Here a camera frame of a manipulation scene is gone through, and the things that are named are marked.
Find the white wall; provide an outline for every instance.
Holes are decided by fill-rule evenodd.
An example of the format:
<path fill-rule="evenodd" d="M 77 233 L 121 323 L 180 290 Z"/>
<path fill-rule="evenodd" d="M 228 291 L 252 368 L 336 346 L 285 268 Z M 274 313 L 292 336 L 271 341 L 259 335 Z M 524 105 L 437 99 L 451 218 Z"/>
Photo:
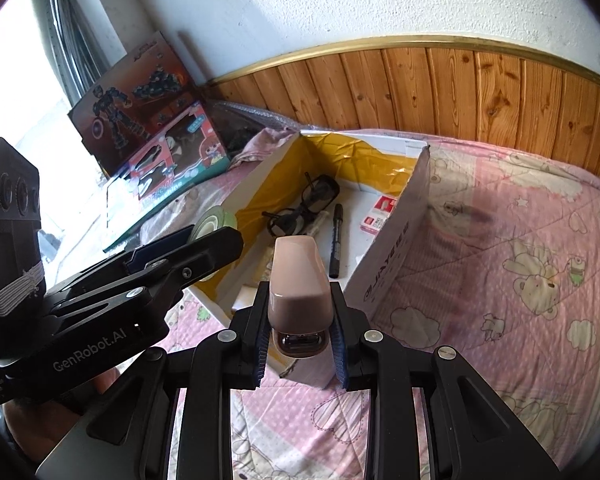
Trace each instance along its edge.
<path fill-rule="evenodd" d="M 600 73 L 600 26 L 581 0 L 140 1 L 198 81 L 301 48 L 411 33 L 511 41 Z"/>
<path fill-rule="evenodd" d="M 125 54 L 155 32 L 156 28 L 140 0 L 100 0 L 100 3 L 118 34 Z"/>

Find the screw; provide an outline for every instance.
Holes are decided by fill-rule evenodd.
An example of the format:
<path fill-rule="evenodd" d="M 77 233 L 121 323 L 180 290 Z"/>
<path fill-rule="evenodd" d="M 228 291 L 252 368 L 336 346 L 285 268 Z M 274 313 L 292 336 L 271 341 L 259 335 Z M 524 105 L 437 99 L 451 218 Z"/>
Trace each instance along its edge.
<path fill-rule="evenodd" d="M 162 350 L 152 346 L 144 351 L 144 358 L 147 361 L 157 361 L 162 357 Z"/>
<path fill-rule="evenodd" d="M 157 261 L 153 262 L 152 264 L 148 264 L 148 265 L 146 266 L 146 268 L 148 268 L 148 269 L 153 269 L 154 267 L 160 266 L 161 264 L 163 264 L 163 263 L 164 263 L 164 262 L 166 262 L 166 261 L 167 261 L 167 260 L 166 260 L 166 259 L 164 259 L 164 258 L 163 258 L 163 259 L 161 259 L 161 260 L 157 260 Z"/>
<path fill-rule="evenodd" d="M 451 346 L 441 346 L 438 348 L 438 355 L 441 359 L 451 361 L 451 359 L 455 359 L 456 355 L 458 354 L 456 353 L 455 349 L 451 348 Z"/>
<path fill-rule="evenodd" d="M 378 330 L 367 330 L 365 332 L 365 339 L 370 343 L 379 343 L 382 341 L 383 337 L 382 332 L 379 332 Z"/>
<path fill-rule="evenodd" d="M 136 288 L 134 288 L 133 290 L 130 290 L 126 296 L 128 298 L 134 298 L 136 297 L 138 294 L 142 293 L 142 291 L 144 290 L 144 286 L 137 286 Z"/>
<path fill-rule="evenodd" d="M 237 337 L 237 334 L 233 330 L 222 330 L 218 332 L 218 341 L 223 343 L 230 343 Z"/>

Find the open box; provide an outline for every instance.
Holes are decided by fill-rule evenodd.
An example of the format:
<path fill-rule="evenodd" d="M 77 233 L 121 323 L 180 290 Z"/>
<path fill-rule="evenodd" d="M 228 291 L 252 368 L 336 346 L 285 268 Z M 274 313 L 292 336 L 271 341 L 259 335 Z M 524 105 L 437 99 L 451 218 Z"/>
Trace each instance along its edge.
<path fill-rule="evenodd" d="M 298 203 L 307 186 L 305 173 L 334 177 L 338 197 L 328 206 L 328 220 L 314 235 L 325 268 L 331 253 L 333 209 L 344 209 L 340 277 L 347 304 L 371 319 L 402 265 L 427 207 L 429 147 L 426 142 L 352 133 L 301 132 L 268 156 L 222 202 L 235 215 L 244 239 L 241 258 L 216 272 L 192 291 L 228 326 L 232 310 L 249 306 L 261 279 L 263 262 L 272 256 L 274 239 L 263 211 L 277 212 Z M 361 228 L 382 195 L 398 200 L 377 235 Z M 325 387 L 334 376 L 331 348 L 294 360 L 269 346 L 267 363 L 281 377 Z"/>

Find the cardboard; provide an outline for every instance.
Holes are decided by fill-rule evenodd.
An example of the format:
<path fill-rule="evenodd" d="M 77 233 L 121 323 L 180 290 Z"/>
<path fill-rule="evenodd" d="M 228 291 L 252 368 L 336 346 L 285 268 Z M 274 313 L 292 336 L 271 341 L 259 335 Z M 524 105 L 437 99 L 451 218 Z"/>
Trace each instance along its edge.
<path fill-rule="evenodd" d="M 293 207 L 312 178 L 326 173 L 340 184 L 340 194 L 327 208 L 328 221 L 315 240 L 328 268 L 333 208 L 344 209 L 340 277 L 347 304 L 371 319 L 411 246 L 427 206 L 429 147 L 420 140 L 397 137 L 301 132 L 266 158 L 222 202 L 235 214 L 244 238 L 241 258 L 206 282 L 192 287 L 195 296 L 225 326 L 232 310 L 253 301 L 255 286 L 270 261 L 273 239 L 263 211 Z M 397 198 L 377 235 L 361 222 L 382 195 Z M 331 348 L 312 358 L 293 360 L 270 345 L 267 363 L 290 380 L 325 387 L 334 376 Z"/>
<path fill-rule="evenodd" d="M 69 118 L 111 176 L 197 95 L 184 65 L 156 32 L 98 79 Z"/>

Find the red box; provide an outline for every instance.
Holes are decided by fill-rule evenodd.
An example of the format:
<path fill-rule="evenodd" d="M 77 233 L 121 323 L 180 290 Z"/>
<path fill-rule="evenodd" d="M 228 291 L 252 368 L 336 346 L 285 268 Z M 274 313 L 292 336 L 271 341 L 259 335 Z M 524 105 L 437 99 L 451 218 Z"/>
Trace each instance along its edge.
<path fill-rule="evenodd" d="M 228 167 L 224 147 L 196 102 L 134 153 L 107 184 L 104 251 L 126 240 L 174 197 Z"/>
<path fill-rule="evenodd" d="M 374 236 L 377 235 L 380 229 L 382 229 L 384 222 L 389 218 L 391 211 L 394 210 L 395 200 L 392 196 L 382 195 L 366 215 L 365 219 L 360 222 L 360 228 Z"/>

